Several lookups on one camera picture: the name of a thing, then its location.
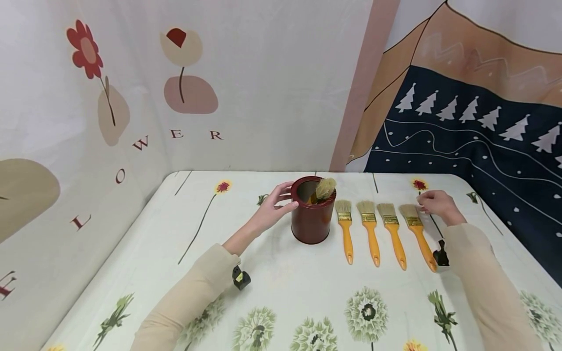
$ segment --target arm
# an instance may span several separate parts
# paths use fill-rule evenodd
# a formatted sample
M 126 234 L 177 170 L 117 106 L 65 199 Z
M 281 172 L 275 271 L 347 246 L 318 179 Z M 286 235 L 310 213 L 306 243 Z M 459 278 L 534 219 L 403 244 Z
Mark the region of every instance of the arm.
M 484 349 L 542 350 L 519 300 L 519 293 L 497 261 L 486 235 L 466 223 L 445 192 L 427 192 L 418 201 L 422 210 L 438 214 L 448 226 L 443 234 L 451 268 L 463 283 Z
M 131 351 L 173 351 L 183 328 L 228 287 L 239 256 L 265 230 L 273 226 L 296 203 L 275 206 L 288 199 L 292 182 L 278 185 L 254 216 L 223 245 L 215 244 L 158 302 L 135 333 Z

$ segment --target navy blue backdrop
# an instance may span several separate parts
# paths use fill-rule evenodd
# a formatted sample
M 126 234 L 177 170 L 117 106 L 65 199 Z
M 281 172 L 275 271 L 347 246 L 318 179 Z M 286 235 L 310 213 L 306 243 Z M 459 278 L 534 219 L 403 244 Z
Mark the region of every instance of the navy blue backdrop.
M 463 178 L 562 285 L 560 125 L 560 108 L 506 101 L 411 66 L 365 172 Z

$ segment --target wall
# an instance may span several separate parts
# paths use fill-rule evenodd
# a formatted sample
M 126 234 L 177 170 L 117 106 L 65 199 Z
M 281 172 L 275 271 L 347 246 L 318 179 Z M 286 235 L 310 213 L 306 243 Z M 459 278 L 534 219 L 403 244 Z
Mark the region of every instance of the wall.
M 561 10 L 402 1 L 346 168 L 462 177 L 558 284 Z
M 397 8 L 372 4 L 4 4 L 0 348 L 40 348 L 166 174 L 343 165 Z

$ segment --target paintbrush bristles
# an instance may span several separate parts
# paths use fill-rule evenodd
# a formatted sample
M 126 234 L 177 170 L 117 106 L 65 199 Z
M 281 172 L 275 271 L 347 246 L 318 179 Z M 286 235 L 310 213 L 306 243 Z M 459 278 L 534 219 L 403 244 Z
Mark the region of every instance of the paintbrush bristles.
M 357 209 L 360 214 L 375 213 L 375 203 L 372 201 L 360 201 L 357 203 Z
M 416 205 L 404 204 L 398 207 L 400 213 L 405 217 L 419 217 Z
M 377 209 L 381 216 L 395 216 L 396 210 L 394 209 L 394 204 L 392 203 L 379 203 Z
M 326 178 L 320 180 L 316 186 L 316 198 L 324 200 L 330 197 L 336 188 L 336 181 L 333 178 Z
M 351 212 L 351 201 L 349 200 L 337 200 L 335 203 L 336 212 Z

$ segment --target red cylindrical container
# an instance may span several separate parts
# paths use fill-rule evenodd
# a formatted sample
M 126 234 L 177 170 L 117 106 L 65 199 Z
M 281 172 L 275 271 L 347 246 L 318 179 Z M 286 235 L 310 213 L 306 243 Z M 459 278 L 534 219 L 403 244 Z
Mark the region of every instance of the red cylindrical container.
M 334 211 L 336 191 L 324 202 L 307 204 L 322 178 L 308 176 L 298 179 L 291 187 L 291 198 L 298 207 L 291 213 L 291 230 L 297 240 L 305 244 L 318 244 L 330 234 L 330 222 Z

